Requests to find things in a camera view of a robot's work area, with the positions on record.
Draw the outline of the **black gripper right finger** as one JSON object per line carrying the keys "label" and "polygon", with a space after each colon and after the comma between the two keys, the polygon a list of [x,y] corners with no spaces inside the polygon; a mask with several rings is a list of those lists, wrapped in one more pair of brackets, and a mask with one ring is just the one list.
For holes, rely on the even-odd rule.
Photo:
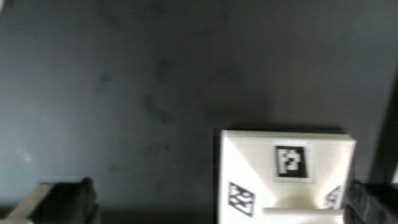
{"label": "black gripper right finger", "polygon": [[351,182],[344,224],[398,224],[398,184]]}

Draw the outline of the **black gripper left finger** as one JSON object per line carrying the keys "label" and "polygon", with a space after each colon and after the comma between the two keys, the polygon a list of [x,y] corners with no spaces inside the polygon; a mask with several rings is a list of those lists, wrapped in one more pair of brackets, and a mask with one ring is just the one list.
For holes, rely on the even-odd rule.
{"label": "black gripper left finger", "polygon": [[95,181],[42,183],[0,224],[102,224]]}

